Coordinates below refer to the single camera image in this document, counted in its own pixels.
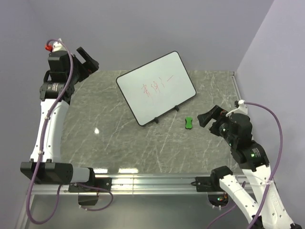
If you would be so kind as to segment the green whiteboard eraser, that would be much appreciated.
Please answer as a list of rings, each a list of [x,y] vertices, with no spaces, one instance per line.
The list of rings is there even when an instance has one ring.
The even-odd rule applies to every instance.
[[[185,129],[192,129],[193,128],[193,118],[192,117],[186,117],[185,118]]]

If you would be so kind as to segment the white whiteboard with black frame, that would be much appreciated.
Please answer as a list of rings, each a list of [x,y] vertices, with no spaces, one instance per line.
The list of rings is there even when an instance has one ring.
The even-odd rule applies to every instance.
[[[118,76],[116,83],[140,126],[196,96],[177,51]]]

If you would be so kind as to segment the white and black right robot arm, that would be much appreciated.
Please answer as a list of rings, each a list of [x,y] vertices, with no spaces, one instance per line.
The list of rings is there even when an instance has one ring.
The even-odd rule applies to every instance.
[[[231,111],[216,105],[197,116],[200,127],[214,120],[209,128],[210,133],[223,138],[229,145],[231,155],[246,176],[254,196],[248,194],[227,166],[211,171],[211,187],[231,197],[246,217],[249,229],[300,229],[301,225],[295,223],[287,213],[274,182],[283,150],[283,131],[279,119],[272,110],[262,106],[274,117],[279,129],[279,152],[275,166],[271,167],[264,148],[252,136],[253,125],[247,108],[252,104],[239,100]]]

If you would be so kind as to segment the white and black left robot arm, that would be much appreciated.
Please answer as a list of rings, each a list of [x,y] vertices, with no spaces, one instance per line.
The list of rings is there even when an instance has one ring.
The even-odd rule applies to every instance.
[[[99,64],[82,47],[77,52],[85,60],[81,63],[65,48],[51,48],[49,70],[40,87],[41,119],[34,150],[20,171],[30,179],[29,191],[35,184],[79,184],[86,191],[96,188],[95,172],[91,167],[75,167],[61,161],[61,136],[64,119],[75,91],[75,85],[99,69]]]

